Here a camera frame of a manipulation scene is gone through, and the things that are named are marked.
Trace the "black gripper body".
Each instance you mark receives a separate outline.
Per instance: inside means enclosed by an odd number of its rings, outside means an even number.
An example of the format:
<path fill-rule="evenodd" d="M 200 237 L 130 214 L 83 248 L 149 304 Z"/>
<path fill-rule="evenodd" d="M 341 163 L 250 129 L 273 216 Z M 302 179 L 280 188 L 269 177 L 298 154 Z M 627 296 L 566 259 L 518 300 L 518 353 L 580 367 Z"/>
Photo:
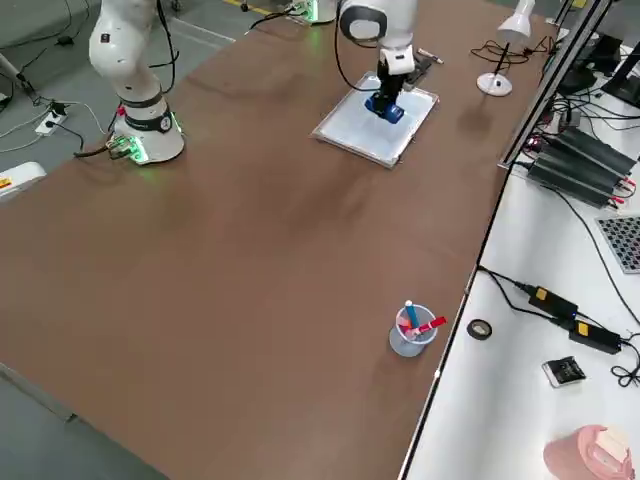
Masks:
<path fill-rule="evenodd" d="M 389 64 L 383 60 L 378 61 L 376 74 L 380 86 L 375 92 L 375 96 L 383 100 L 396 100 L 403 88 L 406 75 L 392 74 Z"/>

